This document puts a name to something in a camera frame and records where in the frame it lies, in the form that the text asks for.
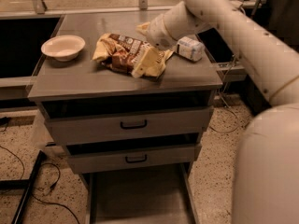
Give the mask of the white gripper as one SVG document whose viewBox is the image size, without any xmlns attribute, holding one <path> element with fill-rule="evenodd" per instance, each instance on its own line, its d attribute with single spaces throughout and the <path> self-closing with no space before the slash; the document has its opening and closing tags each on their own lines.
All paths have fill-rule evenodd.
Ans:
<svg viewBox="0 0 299 224">
<path fill-rule="evenodd" d="M 160 14 L 151 22 L 137 25 L 136 31 L 145 36 L 153 47 L 143 46 L 141 48 L 135 59 L 132 76 L 135 78 L 159 77 L 164 71 L 164 53 L 160 50 L 171 49 L 177 43 L 166 30 L 164 15 Z"/>
</svg>

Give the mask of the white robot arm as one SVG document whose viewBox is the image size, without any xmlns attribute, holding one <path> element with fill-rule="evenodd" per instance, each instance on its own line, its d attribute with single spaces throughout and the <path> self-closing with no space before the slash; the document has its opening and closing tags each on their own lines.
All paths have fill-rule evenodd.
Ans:
<svg viewBox="0 0 299 224">
<path fill-rule="evenodd" d="M 230 0 L 183 0 L 137 30 L 166 50 L 209 27 L 270 104 L 238 145 L 232 224 L 299 224 L 299 54 Z"/>
</svg>

